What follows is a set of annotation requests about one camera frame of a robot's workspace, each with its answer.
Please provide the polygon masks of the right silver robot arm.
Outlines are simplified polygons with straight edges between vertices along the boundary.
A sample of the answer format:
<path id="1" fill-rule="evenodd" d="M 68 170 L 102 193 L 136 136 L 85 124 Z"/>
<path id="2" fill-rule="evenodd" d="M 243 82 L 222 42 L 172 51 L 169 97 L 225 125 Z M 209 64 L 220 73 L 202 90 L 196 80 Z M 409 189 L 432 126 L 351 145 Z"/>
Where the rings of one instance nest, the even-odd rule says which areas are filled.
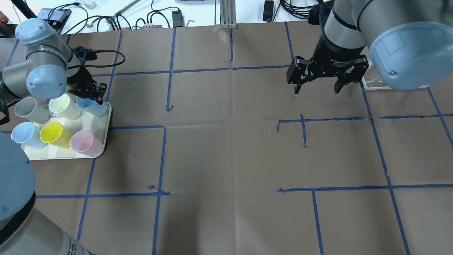
<path id="1" fill-rule="evenodd" d="M 309 10 L 320 26 L 312 57 L 295 56 L 286 72 L 301 86 L 336 77 L 334 92 L 358 83 L 369 63 L 391 89 L 413 90 L 452 75 L 451 0 L 331 0 Z"/>

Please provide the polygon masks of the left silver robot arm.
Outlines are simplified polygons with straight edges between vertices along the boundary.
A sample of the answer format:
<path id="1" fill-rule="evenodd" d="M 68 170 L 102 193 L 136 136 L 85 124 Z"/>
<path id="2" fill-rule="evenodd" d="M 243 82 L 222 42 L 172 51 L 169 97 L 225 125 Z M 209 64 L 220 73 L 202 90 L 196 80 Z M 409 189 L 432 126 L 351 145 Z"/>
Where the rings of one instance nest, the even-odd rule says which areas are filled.
<path id="1" fill-rule="evenodd" d="M 16 27 L 27 48 L 23 63 L 1 69 L 1 124 L 9 121 L 8 103 L 29 95 L 54 99 L 65 92 L 103 103 L 107 86 L 99 84 L 84 61 L 39 18 Z M 90 255 L 75 238 L 35 208 L 35 173 L 27 155 L 1 134 L 1 254 Z"/>

